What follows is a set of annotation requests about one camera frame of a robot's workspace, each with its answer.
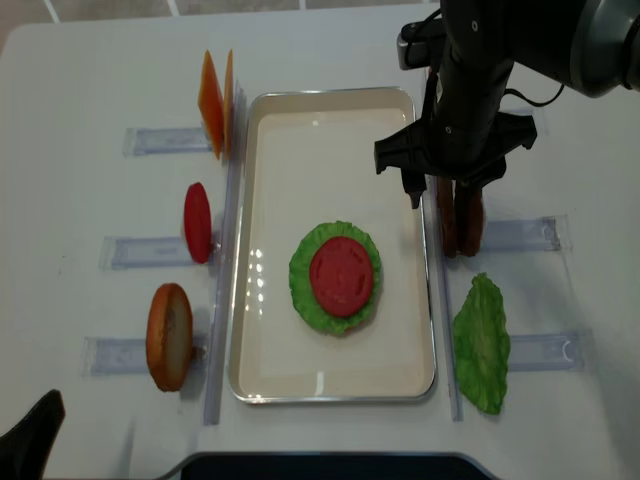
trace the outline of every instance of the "black cable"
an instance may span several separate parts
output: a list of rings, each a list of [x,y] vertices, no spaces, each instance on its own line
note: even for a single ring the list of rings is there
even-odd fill
[[[560,85],[560,90],[558,90],[558,93],[556,93],[556,96],[553,97],[551,100],[546,101],[546,102],[534,102],[533,100],[529,100],[527,97],[525,97],[522,93],[520,93],[519,91],[517,91],[515,88],[507,88],[504,91],[504,95],[502,95],[502,97],[506,97],[507,95],[513,95],[514,97],[518,97],[522,100],[524,100],[525,102],[527,102],[529,105],[531,105],[532,107],[546,107],[547,105],[551,105],[553,102],[555,102],[558,97],[560,96],[560,94],[562,94],[564,90],[564,85]]]
[[[440,15],[441,10],[437,9],[435,12],[433,12],[431,15],[429,15],[427,18],[424,19],[424,22],[422,22],[420,24],[420,26],[416,29],[415,32],[413,32],[413,35],[411,35],[411,40],[409,40],[407,42],[407,48],[404,51],[404,64],[409,67],[409,68],[416,68],[415,65],[412,65],[409,62],[409,50],[411,50],[411,47],[413,46],[413,42],[415,41],[415,39],[418,37],[418,35],[420,35],[420,33],[422,32],[422,30],[433,20],[435,19],[438,15]]]

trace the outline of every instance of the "lettuce leaf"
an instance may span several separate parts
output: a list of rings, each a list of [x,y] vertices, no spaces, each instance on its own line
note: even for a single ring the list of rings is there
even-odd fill
[[[500,289],[480,273],[453,321],[456,378],[479,410],[497,415],[507,393],[511,341]]]
[[[346,318],[334,317],[320,306],[313,295],[309,280],[309,267],[313,256],[327,240],[333,237],[351,237],[356,240],[369,254],[373,266],[371,297],[357,313]],[[289,288],[291,289],[293,308],[312,328],[334,335],[342,335],[347,329],[367,320],[373,313],[375,300],[380,292],[381,272],[380,254],[368,233],[349,222],[321,223],[302,239],[289,262]]]

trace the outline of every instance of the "plastic food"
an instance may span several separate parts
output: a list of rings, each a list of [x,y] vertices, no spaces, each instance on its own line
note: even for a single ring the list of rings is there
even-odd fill
[[[453,321],[456,378],[460,391],[479,410],[500,413],[507,393],[511,341],[500,289],[480,273]]]
[[[202,64],[198,107],[202,114],[204,126],[213,144],[213,153],[219,160],[224,140],[223,101],[216,68],[213,65],[209,50],[205,52],[204,63]]]
[[[199,182],[187,190],[184,201],[184,235],[193,261],[207,263],[213,250],[211,210],[207,192]]]
[[[233,122],[233,50],[227,57],[227,73],[224,79],[224,155],[228,159],[231,154],[231,124]]]
[[[316,300],[310,280],[313,257],[327,240],[333,237],[349,237],[356,240],[368,254],[373,268],[373,288],[364,306],[348,317],[336,317],[325,311]],[[300,242],[289,262],[289,287],[293,307],[312,328],[341,335],[348,329],[371,317],[382,287],[382,263],[380,254],[369,234],[348,222],[322,223],[311,230]]]
[[[369,254],[350,237],[333,237],[315,253],[309,279],[316,300],[335,317],[349,317],[369,300],[373,266]]]
[[[193,350],[193,318],[186,293],[167,283],[156,291],[147,323],[147,365],[163,392],[180,390]]]

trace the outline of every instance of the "metal tray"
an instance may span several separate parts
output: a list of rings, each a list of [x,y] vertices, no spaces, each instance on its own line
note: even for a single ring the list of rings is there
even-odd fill
[[[424,212],[411,210],[399,170],[376,175],[373,162],[374,141],[414,116],[397,88],[268,94],[253,103],[229,358],[240,400],[413,400],[430,389]],[[368,232],[383,264],[373,318],[343,337],[300,318],[288,281],[300,240],[335,220]]]

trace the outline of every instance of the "red tomato slice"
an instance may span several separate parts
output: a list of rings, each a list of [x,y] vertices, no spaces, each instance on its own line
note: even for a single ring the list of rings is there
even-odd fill
[[[213,246],[213,235],[209,200],[201,183],[194,183],[187,190],[184,201],[184,236],[193,261],[207,263]]]
[[[349,237],[327,240],[311,260],[309,279],[320,306],[335,317],[357,313],[373,290],[369,254]]]

